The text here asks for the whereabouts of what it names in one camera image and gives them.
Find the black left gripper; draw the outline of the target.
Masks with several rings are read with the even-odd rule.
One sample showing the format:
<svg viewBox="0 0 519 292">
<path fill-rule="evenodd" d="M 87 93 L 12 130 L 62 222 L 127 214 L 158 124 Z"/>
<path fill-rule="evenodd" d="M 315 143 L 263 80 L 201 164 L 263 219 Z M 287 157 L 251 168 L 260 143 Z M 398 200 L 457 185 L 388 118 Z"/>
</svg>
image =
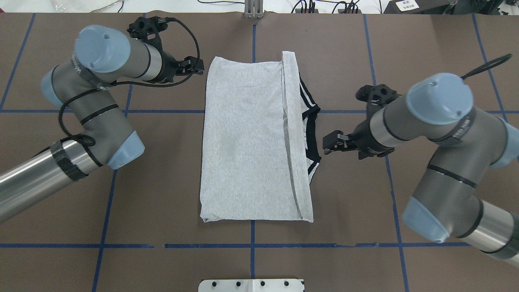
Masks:
<svg viewBox="0 0 519 292">
<path fill-rule="evenodd" d="M 161 52 L 161 58 L 159 83 L 172 83 L 175 76 L 204 74 L 204 62 L 200 58 L 186 57 L 184 60 L 178 61 L 168 52 Z"/>
</svg>

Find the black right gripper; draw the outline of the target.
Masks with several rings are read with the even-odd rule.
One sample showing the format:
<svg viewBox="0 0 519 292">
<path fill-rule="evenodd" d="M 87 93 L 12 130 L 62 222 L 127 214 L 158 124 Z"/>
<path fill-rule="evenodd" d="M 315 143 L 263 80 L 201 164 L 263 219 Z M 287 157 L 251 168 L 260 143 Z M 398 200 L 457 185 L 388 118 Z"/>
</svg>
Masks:
<svg viewBox="0 0 519 292">
<path fill-rule="evenodd" d="M 358 151 L 358 159 L 367 157 L 385 157 L 395 151 L 380 144 L 371 134 L 367 120 L 356 126 L 355 130 L 344 135 L 343 132 L 331 132 L 322 138 L 324 155 L 332 152 Z"/>
</svg>

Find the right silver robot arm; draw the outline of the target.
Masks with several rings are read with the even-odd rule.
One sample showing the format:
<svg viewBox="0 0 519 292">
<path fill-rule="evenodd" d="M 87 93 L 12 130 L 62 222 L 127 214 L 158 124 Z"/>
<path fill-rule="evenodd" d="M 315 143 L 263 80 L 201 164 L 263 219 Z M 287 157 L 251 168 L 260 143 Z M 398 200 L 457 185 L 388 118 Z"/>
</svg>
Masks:
<svg viewBox="0 0 519 292">
<path fill-rule="evenodd" d="M 476 107 L 465 78 L 452 73 L 427 77 L 406 94 L 365 85 L 356 99 L 367 104 L 366 119 L 350 134 L 323 137 L 324 153 L 385 157 L 408 141 L 427 138 L 438 148 L 403 212 L 404 223 L 437 244 L 453 236 L 518 266 L 517 214 L 475 196 L 488 168 L 517 159 L 518 129 Z"/>
</svg>

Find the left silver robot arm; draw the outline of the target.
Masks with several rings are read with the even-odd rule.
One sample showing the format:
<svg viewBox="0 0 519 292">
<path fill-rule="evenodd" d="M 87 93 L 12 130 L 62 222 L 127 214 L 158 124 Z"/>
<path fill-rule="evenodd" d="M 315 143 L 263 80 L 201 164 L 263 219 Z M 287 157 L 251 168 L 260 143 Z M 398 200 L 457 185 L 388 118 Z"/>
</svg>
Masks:
<svg viewBox="0 0 519 292">
<path fill-rule="evenodd" d="M 72 57 L 41 80 L 45 98 L 59 108 L 65 137 L 1 175 L 1 221 L 5 222 L 68 185 L 107 165 L 117 170 L 143 155 L 145 146 L 109 90 L 121 85 L 167 88 L 202 75 L 196 56 L 176 60 L 159 33 L 172 18 L 138 18 L 128 35 L 101 25 L 83 28 Z"/>
</svg>

